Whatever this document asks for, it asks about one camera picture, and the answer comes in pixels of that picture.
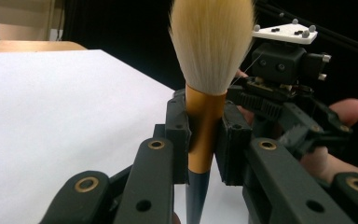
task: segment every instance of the calligraphy brush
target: calligraphy brush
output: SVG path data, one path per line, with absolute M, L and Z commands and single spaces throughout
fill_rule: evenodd
M 252 0 L 173 3 L 170 34 L 186 80 L 186 113 L 192 132 L 187 224 L 200 223 L 227 88 L 248 52 L 253 28 Z

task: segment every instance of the white sheet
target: white sheet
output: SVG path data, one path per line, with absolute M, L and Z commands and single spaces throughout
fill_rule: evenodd
M 0 223 L 37 223 L 67 179 L 133 163 L 173 91 L 101 50 L 0 53 Z M 184 186 L 175 211 L 186 223 Z M 215 165 L 202 223 L 244 223 Z

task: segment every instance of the brush ferrule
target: brush ferrule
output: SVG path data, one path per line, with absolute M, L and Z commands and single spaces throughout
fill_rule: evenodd
M 211 169 L 217 126 L 223 116 L 226 93 L 210 95 L 186 85 L 186 113 L 192 132 L 188 169 L 204 174 Z

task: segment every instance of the brush bristles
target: brush bristles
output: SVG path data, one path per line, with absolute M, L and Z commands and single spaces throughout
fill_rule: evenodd
M 175 0 L 171 38 L 187 85 L 226 92 L 252 42 L 252 0 Z

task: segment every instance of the brush handle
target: brush handle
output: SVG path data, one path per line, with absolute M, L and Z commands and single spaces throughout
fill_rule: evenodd
M 209 186 L 210 172 L 196 174 L 188 171 L 186 185 L 186 223 L 199 224 Z
M 186 85 L 186 113 L 192 132 L 188 169 L 204 174 L 211 169 L 217 126 L 223 116 L 226 94 L 209 95 Z

